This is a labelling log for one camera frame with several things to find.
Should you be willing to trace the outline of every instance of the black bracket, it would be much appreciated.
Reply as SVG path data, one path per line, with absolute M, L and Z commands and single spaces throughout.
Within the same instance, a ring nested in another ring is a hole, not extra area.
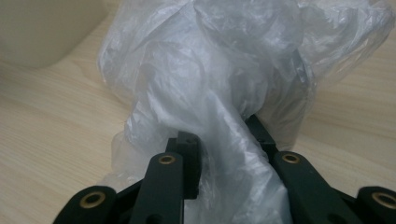
M 145 178 L 116 193 L 93 186 L 70 199 L 54 223 L 181 224 L 184 200 L 196 199 L 201 177 L 200 139 L 179 132 L 151 158 Z
M 396 192 L 365 187 L 357 199 L 333 189 L 302 155 L 278 151 L 271 135 L 252 116 L 246 121 L 289 193 L 295 224 L 396 224 Z
M 295 224 L 396 224 L 396 192 L 366 187 L 356 199 L 348 196 L 330 187 L 302 155 L 279 152 L 255 116 L 246 124 L 288 189 Z M 151 159 L 143 180 L 119 193 L 101 186 L 84 189 L 54 223 L 181 224 L 184 200 L 199 193 L 201 158 L 200 139 L 180 132 Z

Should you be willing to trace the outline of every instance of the plastic bag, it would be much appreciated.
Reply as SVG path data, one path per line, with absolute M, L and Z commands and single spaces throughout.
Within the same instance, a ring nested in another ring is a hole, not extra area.
M 129 186 L 169 137 L 195 133 L 204 167 L 186 223 L 291 223 L 287 191 L 244 119 L 258 113 L 290 149 L 319 82 L 339 79 L 386 39 L 386 2 L 343 2 L 122 2 L 98 63 L 133 112 L 104 183 Z

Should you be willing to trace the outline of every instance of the clear plastic bag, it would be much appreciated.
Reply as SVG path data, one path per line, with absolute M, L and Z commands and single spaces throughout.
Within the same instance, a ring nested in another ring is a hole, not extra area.
M 123 1 L 98 63 L 133 112 L 104 183 L 127 187 L 169 137 L 195 133 L 204 168 L 186 223 L 291 223 L 287 191 L 244 119 L 257 113 L 290 149 L 317 85 L 386 39 L 394 15 L 384 1 L 343 2 Z

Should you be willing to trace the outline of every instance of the white container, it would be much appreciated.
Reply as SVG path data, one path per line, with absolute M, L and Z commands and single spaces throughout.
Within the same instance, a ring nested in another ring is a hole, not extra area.
M 0 0 L 0 61 L 55 63 L 105 15 L 102 0 Z

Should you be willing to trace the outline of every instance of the wood grain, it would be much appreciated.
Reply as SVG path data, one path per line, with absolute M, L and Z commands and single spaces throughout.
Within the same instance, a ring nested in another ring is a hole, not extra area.
M 111 168 L 112 137 L 130 108 L 96 68 L 116 8 L 56 64 L 0 63 L 0 223 L 51 223 L 76 192 Z M 339 84 L 318 93 L 295 151 L 329 183 L 396 190 L 396 32 Z

